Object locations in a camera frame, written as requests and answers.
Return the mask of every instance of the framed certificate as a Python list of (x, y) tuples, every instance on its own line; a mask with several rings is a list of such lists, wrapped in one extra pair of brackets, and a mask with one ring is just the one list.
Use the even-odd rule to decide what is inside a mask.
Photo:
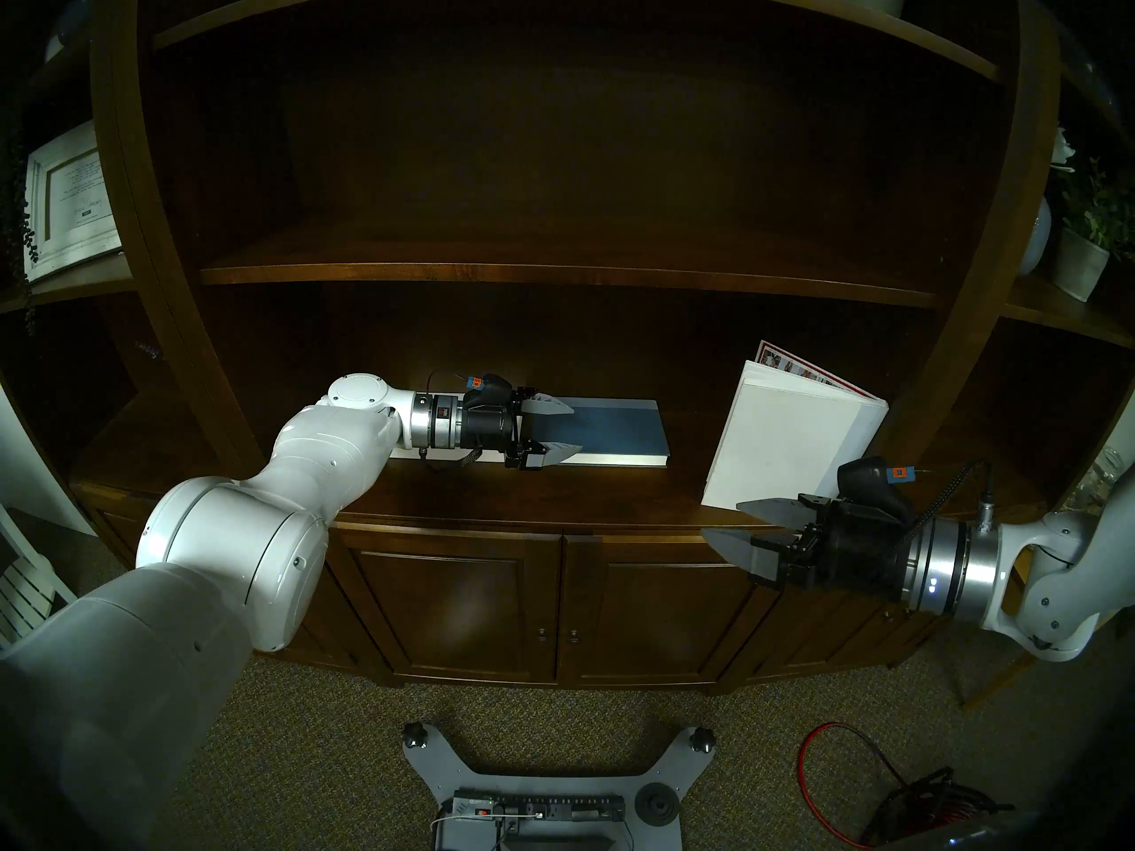
[(110, 212), (102, 163), (87, 121), (27, 159), (28, 222), (39, 261), (24, 250), (28, 281), (121, 248)]

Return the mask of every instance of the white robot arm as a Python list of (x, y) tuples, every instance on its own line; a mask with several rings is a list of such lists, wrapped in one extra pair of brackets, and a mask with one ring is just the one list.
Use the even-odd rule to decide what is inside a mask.
[[(1012, 638), (1037, 658), (1067, 662), (1100, 614), (1135, 605), (1135, 469), (1111, 490), (1103, 515), (1050, 512), (1031, 524), (992, 522), (992, 475), (969, 524), (935, 517), (970, 464), (915, 519), (878, 457), (840, 467), (840, 496), (806, 494), (738, 504), (787, 532), (705, 529), (703, 537), (755, 581), (865, 591), (908, 610), (955, 616)], [(1020, 609), (1002, 609), (1017, 556), (1033, 550)]]
[(327, 525), (395, 446), (495, 449), (519, 469), (579, 449), (520, 436), (521, 413), (571, 413), (558, 399), (495, 376), (470, 386), (456, 397), (339, 378), (280, 430), (258, 475), (175, 487), (146, 522), (134, 571), (0, 652), (0, 709), (103, 841), (145, 844), (252, 650), (291, 642)]

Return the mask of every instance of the white chair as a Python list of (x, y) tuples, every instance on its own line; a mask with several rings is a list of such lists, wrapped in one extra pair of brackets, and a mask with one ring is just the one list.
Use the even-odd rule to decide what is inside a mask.
[(75, 600), (75, 592), (32, 547), (3, 506), (0, 531), (16, 553), (16, 561), (0, 576), (0, 649), (6, 649), (47, 622), (57, 592), (68, 604)]

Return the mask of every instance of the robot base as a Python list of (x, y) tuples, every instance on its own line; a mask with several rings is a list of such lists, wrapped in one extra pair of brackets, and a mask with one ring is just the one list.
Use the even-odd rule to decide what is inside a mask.
[(437, 825), (436, 851), (490, 851), (497, 840), (501, 851), (681, 851), (679, 801), (716, 747), (690, 726), (641, 775), (531, 777), (473, 772), (428, 723), (406, 725), (402, 742), (438, 806), (459, 815)]

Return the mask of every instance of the gray carpet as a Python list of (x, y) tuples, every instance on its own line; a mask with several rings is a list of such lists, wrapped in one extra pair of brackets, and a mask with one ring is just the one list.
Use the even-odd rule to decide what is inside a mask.
[[(65, 579), (73, 572), (93, 582), (115, 572), (99, 544), (76, 545), (81, 534), (26, 516), (20, 522)], [(691, 851), (846, 848), (813, 819), (794, 782), (801, 738), (830, 719), (874, 736), (908, 778), (952, 765), (959, 781), (999, 801), (1039, 806), (1125, 690), (1135, 635), (1117, 640), (1105, 629), (1075, 662), (1035, 665), (962, 714), (959, 697), (1016, 654), (1007, 639), (952, 627), (894, 671), (815, 676), (716, 698), (426, 684), (388, 690), (258, 657), (162, 811), (154, 846), (424, 850), (434, 801), (400, 750), (402, 724), (414, 719), (439, 725), (474, 768), (541, 774), (641, 772), (680, 726), (712, 726), (717, 757), (682, 814)], [(817, 804), (858, 833), (892, 784), (846, 733), (831, 733), (813, 750)]]

